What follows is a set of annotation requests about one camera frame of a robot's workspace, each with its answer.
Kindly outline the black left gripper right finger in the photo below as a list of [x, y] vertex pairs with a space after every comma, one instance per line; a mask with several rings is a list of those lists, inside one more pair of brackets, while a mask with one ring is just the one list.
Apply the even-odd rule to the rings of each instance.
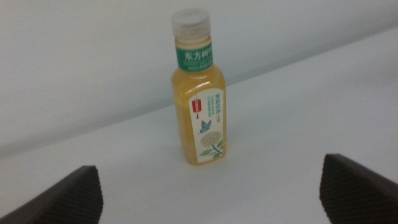
[[319, 198], [331, 223], [397, 223], [397, 183], [341, 154], [325, 156]]

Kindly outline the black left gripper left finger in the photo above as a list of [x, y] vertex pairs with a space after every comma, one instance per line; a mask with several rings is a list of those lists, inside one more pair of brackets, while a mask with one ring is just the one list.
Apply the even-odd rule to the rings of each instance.
[[103, 195], [98, 170], [82, 166], [40, 195], [3, 216], [1, 223], [98, 223]]

